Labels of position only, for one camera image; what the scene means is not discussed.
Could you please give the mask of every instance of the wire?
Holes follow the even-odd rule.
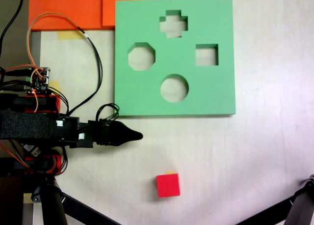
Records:
[[[11,26],[11,24],[13,24],[14,20],[16,19],[16,17],[18,16],[21,8],[22,8],[22,5],[23,5],[23,0],[20,0],[20,4],[19,4],[19,7],[17,9],[17,11],[15,12],[14,16],[12,17],[12,19],[10,20],[10,22],[8,23],[8,25],[4,28],[2,34],[1,34],[1,37],[0,37],[0,57],[1,57],[1,53],[2,53],[2,42],[3,42],[3,38],[4,38],[4,35],[5,33],[8,31],[9,27]]]
[[[91,39],[88,37],[88,35],[73,21],[71,20],[68,16],[60,14],[60,13],[54,13],[54,12],[48,12],[48,13],[44,13],[41,14],[39,16],[37,16],[29,25],[28,30],[27,30],[27,35],[26,35],[26,46],[27,46],[27,54],[28,57],[30,59],[30,62],[35,65],[35,61],[31,55],[31,51],[30,51],[30,31],[31,28],[33,27],[33,25],[36,23],[37,20],[39,20],[40,18],[46,17],[46,16],[58,16],[64,19],[67,19],[68,21],[70,21],[71,24],[73,24],[75,27],[78,28],[78,30],[80,30],[83,35],[87,38],[87,40],[89,41],[89,43],[91,44],[94,53],[95,53],[95,57],[96,57],[96,62],[97,62],[97,71],[98,71],[98,84],[97,84],[97,88],[96,91],[93,92],[88,98],[86,98],[83,102],[81,102],[79,105],[77,105],[76,107],[74,107],[72,110],[68,111],[66,113],[67,116],[70,116],[76,109],[78,109],[80,106],[84,105],[86,102],[88,102],[90,99],[93,98],[93,96],[98,92],[102,81],[103,81],[103,65],[102,65],[102,61],[100,59],[100,56],[98,54],[98,51],[94,45],[94,43],[91,41]]]
[[[66,105],[66,107],[67,107],[67,112],[66,113],[68,113],[69,112],[69,102],[68,102],[68,100],[67,100],[67,98],[60,92],[60,91],[58,91],[57,89],[54,89],[54,88],[52,88],[52,87],[49,87],[49,91],[51,92],[51,93],[53,93],[54,95],[56,95],[57,97],[59,97],[62,101],[63,101],[63,103]]]
[[[25,164],[23,161],[21,161],[19,158],[17,158],[15,155],[13,155],[5,146],[0,142],[0,146],[9,153],[13,158],[15,158],[21,165],[23,165],[25,168],[29,168],[27,164]]]
[[[36,69],[34,69],[34,71],[32,72],[31,76],[30,76],[30,84],[33,84],[33,75],[36,72]],[[34,94],[35,98],[36,98],[36,109],[34,110],[34,113],[37,112],[38,109],[38,98],[36,95],[36,91],[32,88],[32,93]]]
[[[89,37],[87,37],[88,41],[90,42],[94,53],[95,53],[95,57],[96,57],[96,62],[97,62],[97,70],[98,70],[98,84],[97,84],[97,88],[96,91],[93,92],[93,94],[91,94],[88,98],[86,98],[83,102],[81,102],[79,105],[77,105],[76,107],[74,107],[72,110],[70,110],[68,116],[70,116],[76,109],[78,109],[79,107],[81,107],[82,105],[84,105],[86,102],[88,102],[90,99],[92,99],[94,97],[94,95],[98,92],[99,88],[102,85],[102,81],[103,81],[103,65],[102,65],[102,61],[100,59],[100,56],[98,54],[98,51],[94,45],[94,43],[90,40]]]
[[[115,112],[112,115],[110,115],[109,117],[107,117],[105,119],[105,121],[99,122],[99,115],[103,111],[103,109],[107,106],[113,108],[115,110]],[[110,124],[111,122],[115,121],[119,117],[119,111],[120,111],[120,107],[114,103],[105,104],[105,105],[101,106],[98,109],[97,114],[96,114],[96,124],[80,128],[80,129],[78,129],[78,133],[86,133],[86,132],[89,132],[89,131],[95,129],[96,127],[101,127],[103,125]]]
[[[17,69],[17,68],[21,68],[21,67],[34,67],[34,69],[36,70],[36,69],[39,69],[39,70],[44,70],[43,68],[41,68],[41,67],[38,67],[38,66],[36,66],[36,65],[33,65],[33,64],[21,64],[21,65],[16,65],[16,66],[12,66],[12,67],[10,67],[10,68],[7,68],[5,71],[6,72],[8,72],[8,71],[10,71],[10,70],[12,70],[12,69]],[[42,79],[42,78],[44,78],[39,72],[38,72],[38,70],[36,70],[36,72],[37,72],[37,75]]]
[[[30,62],[35,65],[35,61],[31,55],[31,52],[30,52],[30,31],[31,31],[31,28],[33,27],[33,25],[35,24],[35,22],[37,20],[39,20],[40,18],[43,18],[45,16],[59,16],[59,17],[62,17],[62,18],[65,18],[67,19],[68,21],[70,21],[75,27],[78,27],[78,25],[73,21],[71,20],[68,16],[66,15],[63,15],[63,14],[60,14],[60,13],[54,13],[54,12],[48,12],[48,13],[44,13],[44,14],[41,14],[39,16],[37,16],[29,25],[28,27],[28,30],[27,30],[27,35],[26,35],[26,47],[27,47],[27,54],[28,54],[28,57],[30,59]]]
[[[1,147],[2,147],[6,152],[8,152],[11,156],[13,156],[16,160],[18,160],[24,167],[26,167],[27,169],[31,169],[31,170],[33,170],[34,172],[38,172],[38,173],[50,173],[50,172],[53,172],[53,171],[54,171],[54,169],[55,169],[55,167],[56,167],[56,159],[55,159],[55,157],[54,157],[53,155],[52,155],[52,158],[53,158],[53,167],[52,167],[50,170],[48,170],[48,171],[38,171],[38,170],[36,170],[36,169],[31,168],[30,166],[28,166],[28,165],[23,161],[23,159],[22,159],[22,157],[21,157],[19,151],[17,150],[17,147],[16,147],[16,145],[14,144],[14,142],[13,142],[12,140],[9,140],[9,141],[10,141],[10,143],[12,144],[12,147],[13,147],[13,149],[15,150],[15,152],[17,153],[17,155],[18,155],[18,157],[20,158],[20,160],[18,160],[18,159],[15,157],[15,155],[13,155],[8,149],[6,149],[5,146],[4,146],[3,144],[1,144],[1,142],[0,142]]]

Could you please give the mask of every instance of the metal stand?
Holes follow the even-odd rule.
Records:
[[[293,196],[256,214],[237,225],[310,225],[314,212],[314,174]]]
[[[63,193],[55,178],[51,175],[47,175],[31,198],[35,203],[42,203],[44,225],[67,225],[65,214],[85,225],[120,225]]]

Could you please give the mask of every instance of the green foam board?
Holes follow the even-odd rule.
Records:
[[[166,15],[187,20],[181,37],[160,31]],[[149,44],[154,64],[135,71],[128,61],[136,46]],[[197,66],[196,48],[216,48],[217,65]],[[184,77],[188,94],[179,102],[160,92],[164,79]],[[116,2],[115,103],[120,115],[234,114],[235,72],[232,0],[130,0]]]

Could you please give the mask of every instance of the circular hole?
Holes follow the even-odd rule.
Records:
[[[181,75],[172,74],[163,80],[160,92],[166,101],[179,102],[187,96],[188,83]]]

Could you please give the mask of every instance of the red block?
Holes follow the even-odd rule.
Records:
[[[180,195],[179,175],[165,174],[156,177],[158,197],[175,197]]]

